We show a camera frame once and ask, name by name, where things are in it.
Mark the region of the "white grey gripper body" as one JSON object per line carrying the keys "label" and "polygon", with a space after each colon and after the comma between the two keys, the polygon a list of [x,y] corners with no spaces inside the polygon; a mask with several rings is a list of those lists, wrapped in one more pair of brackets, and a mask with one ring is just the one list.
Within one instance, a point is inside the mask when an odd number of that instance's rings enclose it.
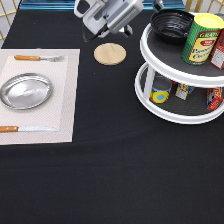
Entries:
{"label": "white grey gripper body", "polygon": [[74,14],[94,35],[116,34],[143,10],[143,0],[76,0]]}

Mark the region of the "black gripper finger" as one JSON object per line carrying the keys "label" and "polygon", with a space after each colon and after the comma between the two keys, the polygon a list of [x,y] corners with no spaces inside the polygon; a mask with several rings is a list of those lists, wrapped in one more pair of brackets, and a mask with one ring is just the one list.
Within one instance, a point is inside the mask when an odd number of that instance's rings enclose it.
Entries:
{"label": "black gripper finger", "polygon": [[126,25],[124,27],[124,34],[125,34],[126,37],[129,37],[133,34],[133,29],[130,25]]}

